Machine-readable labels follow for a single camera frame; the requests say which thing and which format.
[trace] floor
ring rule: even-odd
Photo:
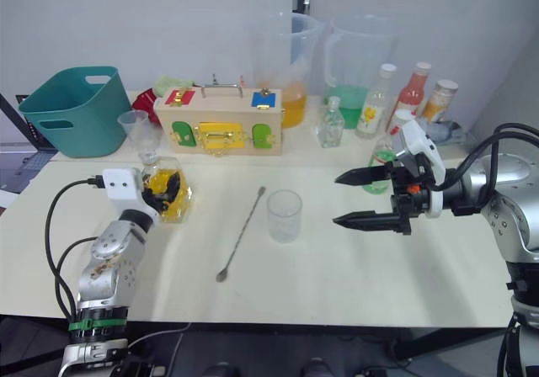
[[[372,365],[394,367],[395,363],[385,353],[383,344],[389,337],[382,334],[361,336],[274,334],[274,333],[230,333],[230,332],[186,332],[179,346],[171,376],[199,377],[206,368],[226,361],[238,366],[242,376],[275,377],[299,375],[302,365],[312,357],[324,358],[337,377],[355,377],[357,373]],[[172,333],[153,337],[147,344],[154,348],[156,361],[168,365],[179,334]],[[68,344],[67,336],[57,330],[43,327],[26,320],[5,318],[0,322],[0,370],[22,358],[32,357]],[[460,368],[470,361],[466,349],[451,364],[437,356],[426,356],[414,360],[408,367],[419,376],[436,377],[483,377],[492,375],[491,365],[476,364],[479,371],[465,374]],[[57,376],[61,360],[50,361],[41,366],[26,369],[11,376],[53,377]],[[411,374],[401,369],[389,369],[390,377]]]

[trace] white table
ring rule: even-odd
[[[355,210],[390,210],[374,196],[333,180],[366,164],[374,141],[347,131],[343,145],[321,149],[304,124],[285,130],[280,157],[178,155],[195,190],[183,224],[149,234],[130,320],[252,322],[385,327],[504,327],[511,314],[509,279],[494,236],[480,215],[412,220],[413,235],[361,232],[331,219]],[[169,153],[163,145],[161,153]],[[56,192],[107,167],[140,167],[125,143],[86,160],[58,155],[0,217],[0,313],[59,317],[44,253],[45,215]],[[261,200],[229,269],[230,254],[260,185]],[[289,244],[270,239],[265,198],[293,189],[303,199],[302,233]],[[55,258],[75,240],[98,235],[117,217],[103,190],[78,186],[64,195],[52,222]],[[76,288],[88,262],[77,248],[62,273]]]

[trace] plastic pitcher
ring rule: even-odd
[[[324,45],[326,98],[340,98],[345,129],[355,129],[371,83],[381,64],[392,59],[398,20],[376,15],[333,19]]]
[[[312,55],[323,23],[300,13],[257,17],[251,23],[253,84],[282,92],[283,127],[305,114]]]

